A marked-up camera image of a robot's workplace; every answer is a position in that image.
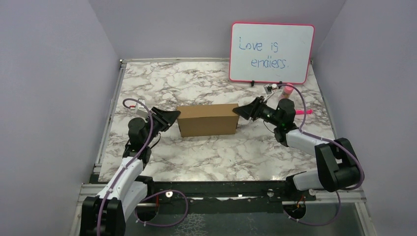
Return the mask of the brown cardboard box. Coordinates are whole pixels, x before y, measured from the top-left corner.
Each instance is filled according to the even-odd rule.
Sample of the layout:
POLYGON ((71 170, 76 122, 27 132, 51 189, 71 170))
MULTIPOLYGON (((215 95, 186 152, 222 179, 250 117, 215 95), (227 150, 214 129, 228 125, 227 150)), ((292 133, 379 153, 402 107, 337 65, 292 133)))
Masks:
POLYGON ((239 115, 233 112, 238 104, 178 106, 177 118, 182 137, 234 135, 239 115))

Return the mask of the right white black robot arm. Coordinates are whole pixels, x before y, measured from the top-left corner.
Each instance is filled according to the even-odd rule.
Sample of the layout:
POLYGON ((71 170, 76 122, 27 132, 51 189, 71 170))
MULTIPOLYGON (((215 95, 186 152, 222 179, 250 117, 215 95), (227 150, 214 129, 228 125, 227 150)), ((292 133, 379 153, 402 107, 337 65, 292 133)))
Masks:
POLYGON ((273 109, 262 96, 256 97, 250 104, 233 108, 233 112, 245 120, 260 118, 274 125, 274 136, 280 144, 316 158, 316 170, 287 177, 284 195, 288 199, 296 200, 309 189, 335 192, 363 182, 364 174, 349 140, 329 140, 301 131, 294 123, 296 110, 292 100, 284 98, 273 109))

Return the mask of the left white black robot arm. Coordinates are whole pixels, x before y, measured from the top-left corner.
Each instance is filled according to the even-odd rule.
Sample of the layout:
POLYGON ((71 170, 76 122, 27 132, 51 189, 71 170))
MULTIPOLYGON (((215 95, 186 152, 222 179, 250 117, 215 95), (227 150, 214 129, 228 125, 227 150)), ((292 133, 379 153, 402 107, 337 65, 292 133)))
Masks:
POLYGON ((180 111, 153 107, 146 118, 133 118, 128 123, 128 142, 122 162, 106 186, 82 204, 81 236, 122 236, 126 220, 140 202, 153 199, 153 179, 140 174, 149 163, 150 142, 167 131, 180 116, 180 111))

